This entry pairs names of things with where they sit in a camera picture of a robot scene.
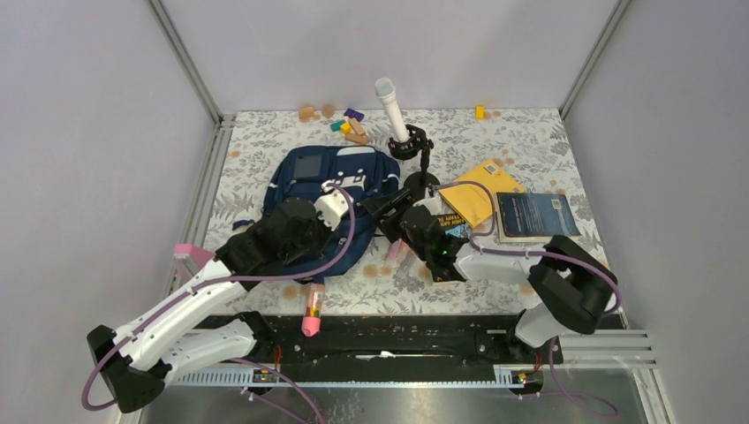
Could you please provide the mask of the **round wooden block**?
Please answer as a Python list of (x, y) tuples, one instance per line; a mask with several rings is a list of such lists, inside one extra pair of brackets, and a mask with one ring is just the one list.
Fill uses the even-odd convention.
[(325, 118), (331, 118), (335, 114), (335, 107), (332, 103), (326, 103), (322, 106), (321, 114)]

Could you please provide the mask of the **grey orange-capped marker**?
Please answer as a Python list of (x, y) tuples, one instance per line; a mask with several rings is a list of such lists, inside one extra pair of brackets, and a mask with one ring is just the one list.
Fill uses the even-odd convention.
[(413, 252), (409, 251), (405, 255), (404, 259), (400, 262), (395, 276), (398, 278), (407, 278), (416, 260), (417, 256)]

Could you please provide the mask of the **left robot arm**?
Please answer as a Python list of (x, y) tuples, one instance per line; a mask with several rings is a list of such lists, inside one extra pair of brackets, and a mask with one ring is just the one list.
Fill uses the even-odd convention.
[(89, 411), (116, 406), (139, 411), (178, 378), (225, 360), (247, 357), (262, 363), (273, 354), (275, 332), (259, 313), (241, 313), (222, 327), (190, 335), (219, 306), (262, 282), (304, 279), (321, 274), (343, 257), (336, 254), (315, 269), (289, 276), (282, 269), (301, 256), (322, 255), (342, 222), (353, 231), (355, 212), (340, 191), (311, 202), (291, 198), (241, 233), (231, 236), (182, 287), (140, 317), (115, 329), (100, 325), (87, 335), (112, 400), (94, 405), (88, 379), (81, 403)]

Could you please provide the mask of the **dark blue book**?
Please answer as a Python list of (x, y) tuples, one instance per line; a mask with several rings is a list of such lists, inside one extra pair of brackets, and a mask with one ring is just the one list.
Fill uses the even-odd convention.
[(542, 243), (581, 232), (564, 194), (497, 193), (498, 238), (503, 243)]

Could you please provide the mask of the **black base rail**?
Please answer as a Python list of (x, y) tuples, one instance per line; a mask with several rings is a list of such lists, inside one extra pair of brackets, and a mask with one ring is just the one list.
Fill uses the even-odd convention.
[(306, 337), (297, 315), (269, 316), (270, 336), (247, 355), (301, 382), (489, 382), (498, 367), (561, 364), (559, 344), (522, 353), (511, 315), (326, 315)]

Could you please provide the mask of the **yellow book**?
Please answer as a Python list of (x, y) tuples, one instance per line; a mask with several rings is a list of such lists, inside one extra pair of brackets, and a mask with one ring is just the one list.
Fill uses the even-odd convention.
[(465, 185), (456, 185), (440, 190), (443, 200), (472, 228), (491, 217), (492, 202), (489, 195), (471, 182), (494, 193), (523, 193), (525, 188), (503, 169), (498, 159), (487, 160), (456, 179)]

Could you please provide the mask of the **pink-capped clear tube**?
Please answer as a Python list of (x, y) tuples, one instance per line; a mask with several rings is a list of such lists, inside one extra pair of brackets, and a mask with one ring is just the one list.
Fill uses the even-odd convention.
[(310, 283), (308, 285), (306, 311), (301, 323), (301, 330), (305, 337), (313, 337), (321, 329), (324, 294), (325, 286), (323, 284)]

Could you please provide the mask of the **long tan wooden block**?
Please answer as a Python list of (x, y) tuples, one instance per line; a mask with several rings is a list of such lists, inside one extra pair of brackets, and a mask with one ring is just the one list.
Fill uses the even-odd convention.
[(369, 143), (369, 138), (367, 136), (367, 133), (364, 127), (361, 125), (361, 123), (357, 121), (356, 119), (349, 119), (349, 118), (347, 118), (346, 121), (351, 123), (353, 127), (353, 133), (344, 135), (344, 138), (350, 142), (353, 142), (359, 145), (367, 145)]

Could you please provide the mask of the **white microphone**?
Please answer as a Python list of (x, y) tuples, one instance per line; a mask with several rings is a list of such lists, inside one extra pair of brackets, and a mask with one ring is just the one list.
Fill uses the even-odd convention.
[(387, 77), (379, 78), (374, 83), (374, 90), (390, 120), (396, 140), (398, 142), (408, 141), (410, 138), (409, 132), (406, 129), (405, 121), (397, 102), (397, 90), (393, 82)]

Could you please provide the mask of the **pink highlighter pen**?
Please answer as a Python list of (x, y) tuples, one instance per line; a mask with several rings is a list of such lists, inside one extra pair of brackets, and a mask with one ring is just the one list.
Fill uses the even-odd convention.
[(403, 245), (403, 241), (401, 239), (395, 242), (392, 242), (390, 244), (390, 247), (388, 249), (388, 252), (385, 258), (385, 261), (387, 263), (394, 263), (397, 260), (398, 256), (400, 255), (400, 250), (402, 248), (402, 245)]

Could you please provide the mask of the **navy blue student backpack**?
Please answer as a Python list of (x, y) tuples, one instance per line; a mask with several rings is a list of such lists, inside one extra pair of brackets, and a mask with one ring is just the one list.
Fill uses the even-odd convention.
[(396, 160), (375, 148), (295, 148), (269, 181), (261, 218), (216, 257), (241, 276), (341, 276), (375, 234), (365, 201), (395, 193), (399, 179)]

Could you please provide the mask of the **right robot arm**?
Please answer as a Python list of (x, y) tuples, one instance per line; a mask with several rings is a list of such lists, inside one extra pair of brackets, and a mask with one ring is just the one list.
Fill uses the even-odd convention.
[(520, 364), (562, 334), (593, 334), (601, 318), (621, 306), (615, 276), (566, 236), (552, 237), (537, 251), (500, 250), (480, 246), (475, 236), (446, 233), (436, 213), (407, 189), (362, 205), (389, 240), (411, 248), (436, 282), (492, 280), (533, 288), (539, 304), (522, 311), (507, 332), (508, 355)]

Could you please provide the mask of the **purple toy block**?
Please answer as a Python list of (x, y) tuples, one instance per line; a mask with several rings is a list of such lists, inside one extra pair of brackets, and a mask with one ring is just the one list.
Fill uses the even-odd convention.
[(364, 120), (365, 114), (361, 111), (358, 111), (352, 108), (347, 108), (344, 111), (344, 116), (348, 117), (349, 119), (356, 119), (357, 121), (362, 122)]

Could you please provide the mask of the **treehouse story paperback book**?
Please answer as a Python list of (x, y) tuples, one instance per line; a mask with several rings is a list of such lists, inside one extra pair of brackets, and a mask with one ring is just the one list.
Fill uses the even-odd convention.
[[(457, 213), (440, 214), (436, 218), (440, 227), (448, 235), (459, 239), (467, 239), (473, 232), (473, 227)], [(458, 277), (439, 277), (435, 273), (432, 273), (432, 277), (433, 285), (461, 282)]]

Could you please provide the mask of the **teal toy block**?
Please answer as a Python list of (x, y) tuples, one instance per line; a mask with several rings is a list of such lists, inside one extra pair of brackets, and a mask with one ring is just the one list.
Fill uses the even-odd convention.
[(336, 122), (333, 122), (329, 127), (332, 132), (340, 131), (342, 126), (346, 123), (345, 120), (337, 120)]

